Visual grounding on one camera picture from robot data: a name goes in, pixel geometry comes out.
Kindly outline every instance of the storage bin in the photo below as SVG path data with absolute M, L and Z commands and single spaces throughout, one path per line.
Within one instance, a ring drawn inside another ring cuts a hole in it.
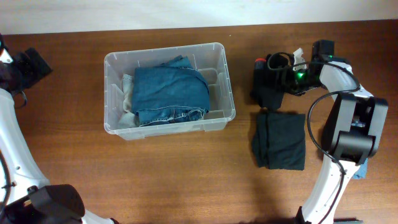
M 138 128 L 118 129 L 123 114 L 123 73 L 134 76 L 137 67 L 153 67 L 178 55 L 187 56 L 209 84 L 210 111 L 203 120 L 175 124 L 162 124 Z M 105 56 L 104 128 L 125 140 L 148 136 L 185 133 L 190 131 L 216 131 L 225 128 L 235 117 L 235 105 L 229 80 L 224 46 L 220 43 L 198 44 L 162 49 L 114 52 Z

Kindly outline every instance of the clothing in bin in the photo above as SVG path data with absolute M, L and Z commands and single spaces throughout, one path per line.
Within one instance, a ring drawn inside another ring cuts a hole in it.
M 180 55 L 156 67 L 136 68 L 131 104 L 140 127 L 197 121 L 210 110 L 208 84 Z

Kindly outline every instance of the wooden tabletop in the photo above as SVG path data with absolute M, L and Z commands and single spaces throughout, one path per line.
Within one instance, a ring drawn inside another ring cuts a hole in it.
M 310 195 L 322 161 L 306 129 L 304 171 L 258 168 L 251 152 L 254 60 L 335 41 L 361 84 L 389 102 L 378 153 L 364 180 L 352 180 L 336 218 L 398 220 L 398 21 L 282 24 L 200 29 L 9 35 L 14 54 L 35 47 L 53 73 L 26 91 L 17 118 L 30 151 L 52 184 L 72 184 L 85 207 L 121 223 L 239 223 L 294 217 Z M 220 42 L 225 46 L 236 117 L 224 130 L 125 141 L 105 132 L 107 53 Z M 325 90 L 285 95 L 281 111 L 307 113 Z M 333 100 L 313 112 L 316 137 Z

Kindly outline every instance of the black garment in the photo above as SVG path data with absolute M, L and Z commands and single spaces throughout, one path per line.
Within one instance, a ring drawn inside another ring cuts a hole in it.
M 268 112 L 257 116 L 252 150 L 259 167 L 304 170 L 304 114 Z
M 265 60 L 256 61 L 253 73 L 253 90 L 250 92 L 252 99 L 256 100 L 261 108 L 266 107 L 269 110 L 277 110 L 282 104 L 284 92 L 278 90 L 278 73 L 270 71 L 267 61 L 271 55 Z M 284 67 L 288 64 L 287 58 L 276 55 L 270 62 L 271 68 Z

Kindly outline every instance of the blue cloth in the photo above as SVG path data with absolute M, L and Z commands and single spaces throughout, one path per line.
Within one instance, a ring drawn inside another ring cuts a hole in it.
M 368 159 L 365 160 L 365 163 L 361 165 L 358 171 L 353 176 L 353 179 L 365 179 L 366 173 L 368 171 Z
M 208 84 L 187 57 L 136 68 L 132 112 L 140 126 L 196 121 L 209 110 Z

